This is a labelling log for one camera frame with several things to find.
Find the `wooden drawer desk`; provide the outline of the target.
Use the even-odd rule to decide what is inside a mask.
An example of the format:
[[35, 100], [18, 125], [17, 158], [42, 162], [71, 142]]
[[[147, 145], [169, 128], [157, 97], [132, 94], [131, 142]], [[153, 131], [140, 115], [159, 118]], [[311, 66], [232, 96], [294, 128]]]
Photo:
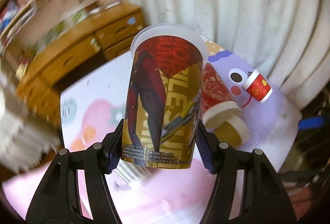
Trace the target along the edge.
[[134, 4], [123, 3], [88, 17], [34, 57], [16, 94], [34, 114], [59, 127], [61, 92], [127, 52], [144, 27], [143, 10]]

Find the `small red paper cup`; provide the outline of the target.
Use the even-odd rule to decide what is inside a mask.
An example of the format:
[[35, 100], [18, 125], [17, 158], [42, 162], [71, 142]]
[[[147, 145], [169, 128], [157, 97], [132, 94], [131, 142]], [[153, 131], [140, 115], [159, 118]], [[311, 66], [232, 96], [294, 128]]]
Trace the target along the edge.
[[260, 103], [264, 103], [273, 92], [271, 85], [257, 69], [250, 74], [242, 88]]

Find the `lace covered cabinet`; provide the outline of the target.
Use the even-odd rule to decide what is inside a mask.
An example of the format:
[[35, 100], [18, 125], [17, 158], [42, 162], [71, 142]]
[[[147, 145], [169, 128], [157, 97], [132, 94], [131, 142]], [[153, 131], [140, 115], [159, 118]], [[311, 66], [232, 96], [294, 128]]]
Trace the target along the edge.
[[60, 146], [57, 129], [32, 115], [15, 94], [18, 80], [1, 57], [1, 164], [14, 173], [40, 164], [43, 154]]

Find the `brown paper cup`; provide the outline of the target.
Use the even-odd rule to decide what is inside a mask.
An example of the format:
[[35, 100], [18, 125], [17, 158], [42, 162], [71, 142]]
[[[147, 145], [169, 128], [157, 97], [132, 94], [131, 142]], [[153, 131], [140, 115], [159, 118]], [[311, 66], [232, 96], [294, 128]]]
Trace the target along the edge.
[[231, 147], [239, 148], [251, 138], [250, 131], [245, 122], [238, 116], [229, 117], [214, 130], [219, 141], [228, 143]]

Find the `large red paper cup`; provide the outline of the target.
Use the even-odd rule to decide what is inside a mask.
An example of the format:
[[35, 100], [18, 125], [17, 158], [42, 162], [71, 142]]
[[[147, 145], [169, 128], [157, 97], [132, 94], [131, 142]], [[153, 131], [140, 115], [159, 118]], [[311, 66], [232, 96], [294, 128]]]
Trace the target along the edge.
[[234, 101], [222, 79], [209, 63], [202, 72], [201, 120], [208, 129], [220, 127], [231, 116], [237, 116], [241, 109]]

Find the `printed translucent plastic cup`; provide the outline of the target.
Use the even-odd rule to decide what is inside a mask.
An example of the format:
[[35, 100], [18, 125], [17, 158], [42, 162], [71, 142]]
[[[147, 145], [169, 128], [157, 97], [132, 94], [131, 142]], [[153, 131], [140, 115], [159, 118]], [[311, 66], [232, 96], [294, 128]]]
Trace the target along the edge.
[[140, 31], [125, 106], [122, 159], [154, 169], [191, 166], [207, 49], [192, 29], [157, 24]]

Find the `white floral curtain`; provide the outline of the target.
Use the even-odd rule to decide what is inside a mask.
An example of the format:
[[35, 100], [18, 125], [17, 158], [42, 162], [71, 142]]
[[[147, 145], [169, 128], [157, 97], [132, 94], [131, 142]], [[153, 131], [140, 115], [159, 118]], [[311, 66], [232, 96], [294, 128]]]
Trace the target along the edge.
[[148, 24], [183, 24], [232, 51], [299, 109], [329, 82], [329, 0], [129, 2]]

